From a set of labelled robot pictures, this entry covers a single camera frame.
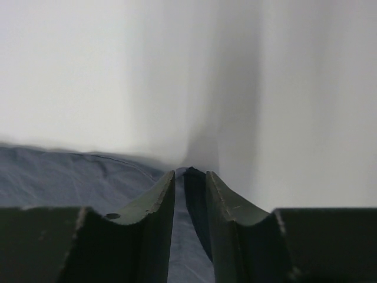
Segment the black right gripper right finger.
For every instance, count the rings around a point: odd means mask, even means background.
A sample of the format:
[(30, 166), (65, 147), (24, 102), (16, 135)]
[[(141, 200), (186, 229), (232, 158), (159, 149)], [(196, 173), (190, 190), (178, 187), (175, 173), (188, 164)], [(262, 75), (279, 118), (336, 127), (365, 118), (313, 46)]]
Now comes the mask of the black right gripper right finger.
[(206, 174), (216, 282), (375, 282), (376, 209), (266, 212)]

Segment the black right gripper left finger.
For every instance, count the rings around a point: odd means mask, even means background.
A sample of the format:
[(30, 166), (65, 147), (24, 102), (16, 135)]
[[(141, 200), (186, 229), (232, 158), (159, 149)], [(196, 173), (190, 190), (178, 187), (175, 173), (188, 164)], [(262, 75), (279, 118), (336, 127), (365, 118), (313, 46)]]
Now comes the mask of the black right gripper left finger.
[(2, 282), (166, 282), (176, 175), (117, 212), (1, 209)]

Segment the blue printed garment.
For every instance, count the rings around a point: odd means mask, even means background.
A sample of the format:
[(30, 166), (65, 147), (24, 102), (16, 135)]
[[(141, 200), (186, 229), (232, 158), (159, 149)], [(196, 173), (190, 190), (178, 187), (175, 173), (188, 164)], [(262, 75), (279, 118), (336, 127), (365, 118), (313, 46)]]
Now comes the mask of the blue printed garment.
[[(169, 282), (213, 282), (213, 264), (186, 207), (184, 175), (176, 169), (176, 204)], [(105, 215), (149, 190), (163, 171), (102, 153), (1, 147), (1, 206), (90, 206)]]

